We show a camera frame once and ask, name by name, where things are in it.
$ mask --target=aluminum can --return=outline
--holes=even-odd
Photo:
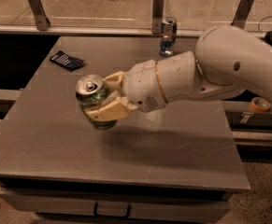
[[[173,55],[176,39],[177,20],[173,17],[165,17],[161,24],[160,54],[165,57]]]
[[[88,75],[81,78],[76,86],[76,97],[79,106],[90,123],[97,130],[108,130],[112,128],[117,120],[95,121],[87,116],[86,108],[100,105],[108,97],[107,83],[98,75]]]

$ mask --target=concrete floor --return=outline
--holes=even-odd
[[[150,28],[152,0],[42,0],[52,25],[79,27]],[[205,30],[229,24],[240,0],[165,0],[165,15],[174,16],[181,29]],[[272,0],[255,0],[245,30],[270,31]],[[0,24],[31,25],[27,0],[0,0]],[[244,163],[251,191],[235,194],[232,210],[219,224],[272,224],[272,164]],[[0,204],[0,224],[33,223],[33,214]]]

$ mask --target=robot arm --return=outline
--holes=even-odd
[[[244,90],[272,103],[272,47],[239,28],[217,26],[199,37],[195,56],[188,51],[159,62],[150,60],[110,77],[106,78],[110,87],[120,81],[115,90],[123,97],[125,112],[100,107],[88,112],[91,119],[109,120],[107,114],[121,119],[136,108],[150,112],[177,100],[223,100]]]

